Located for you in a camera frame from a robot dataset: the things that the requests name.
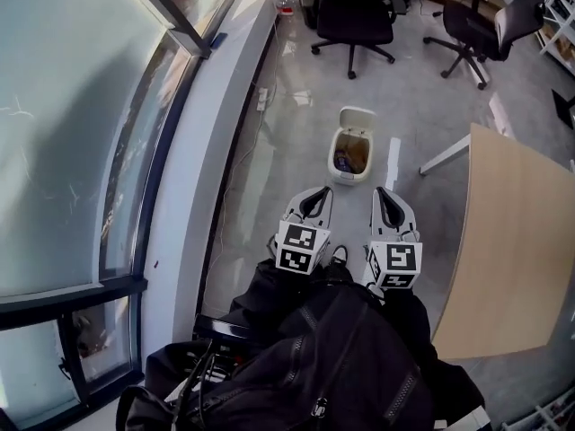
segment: window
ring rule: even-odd
[[[155,194],[231,2],[0,0],[0,429],[60,429],[142,379]]]

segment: desk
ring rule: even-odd
[[[420,173],[467,152],[462,240],[434,345],[443,359],[541,347],[551,337],[571,279],[575,177],[475,124]]]

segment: windowsill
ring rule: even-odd
[[[275,16],[271,0],[235,0],[220,27],[227,39],[191,86],[155,202],[145,268],[143,359],[191,338],[226,157]]]

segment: polished floor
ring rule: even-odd
[[[346,244],[349,268],[360,276],[371,193],[385,185],[390,139],[395,137],[401,145],[394,191],[413,207],[424,244],[422,273],[414,292],[425,303],[434,330],[446,303],[463,227],[468,162],[461,158],[425,178],[418,174],[419,167],[464,137],[471,122],[496,128],[569,167],[575,136],[555,115],[551,88],[571,97],[574,79],[549,57],[539,56],[535,37],[516,42],[505,63],[485,64],[491,78],[485,91],[477,90],[463,63],[443,79],[439,72],[448,68],[455,54],[421,42],[427,35],[447,36],[441,19],[430,16],[437,9],[430,2],[422,7],[414,2],[406,16],[397,18],[395,40],[384,47],[397,58],[393,65],[357,48],[358,78],[353,81],[346,76],[347,47],[322,48],[320,56],[313,56],[309,47],[319,40],[316,34],[299,15],[282,20],[279,49],[274,40],[258,80],[258,85],[272,87],[276,77],[277,91],[263,117],[255,109],[254,96],[244,122],[225,221],[220,212],[204,313],[217,317],[226,312],[232,298],[249,285],[256,263],[268,257],[266,241],[277,231],[288,201],[304,189],[324,184],[331,185],[335,194],[332,245],[326,258],[335,245]],[[373,168],[367,181],[356,187],[333,184],[326,164],[339,111],[346,105],[370,109],[378,116]],[[254,139],[253,152],[245,156]],[[526,414],[573,380],[574,310],[575,280],[547,347],[454,361],[479,386],[496,425]]]

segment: chair base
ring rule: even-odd
[[[328,41],[328,40],[320,41],[320,42],[314,43],[312,45],[312,54],[318,55],[318,54],[320,54],[320,48],[321,47],[329,47],[330,45],[349,45],[348,78],[350,80],[353,80],[354,78],[357,77],[356,73],[353,71],[353,57],[355,54],[356,46],[367,48],[371,51],[376,52],[377,54],[380,54],[381,56],[386,57],[387,62],[389,62],[390,64],[393,64],[395,62],[395,57],[393,57],[387,51],[379,48],[376,45],[363,45],[361,43],[359,43],[357,45],[352,45],[350,43],[340,43],[338,41]]]
[[[437,43],[438,45],[441,45],[444,48],[451,49],[452,51],[455,51],[456,53],[459,54],[459,56],[457,57],[457,59],[453,63],[453,65],[451,67],[449,67],[448,70],[444,70],[443,72],[441,72],[441,76],[443,78],[448,78],[451,75],[451,73],[456,69],[457,65],[462,61],[462,59],[464,59],[465,62],[467,62],[467,64],[469,64],[469,66],[471,66],[471,68],[474,70],[474,72],[477,74],[477,76],[479,76],[480,82],[477,85],[477,87],[480,90],[485,89],[485,87],[487,86],[487,82],[485,81],[485,78],[483,77],[482,71],[479,69],[477,64],[475,64],[475,60],[473,59],[473,52],[472,52],[471,47],[469,45],[465,45],[462,47],[460,45],[456,45],[455,43],[450,43],[449,41],[435,39],[433,37],[425,37],[423,39],[423,43],[425,43],[426,45],[429,43]],[[483,54],[481,54],[479,56],[475,56],[475,57],[477,57],[477,60],[481,63],[485,62],[485,59],[487,58]]]
[[[575,105],[575,97],[570,101],[565,101],[562,96],[555,90],[553,93],[553,101],[555,102],[555,110],[559,119],[565,123],[569,128],[573,129],[573,118],[571,117],[571,107]]]

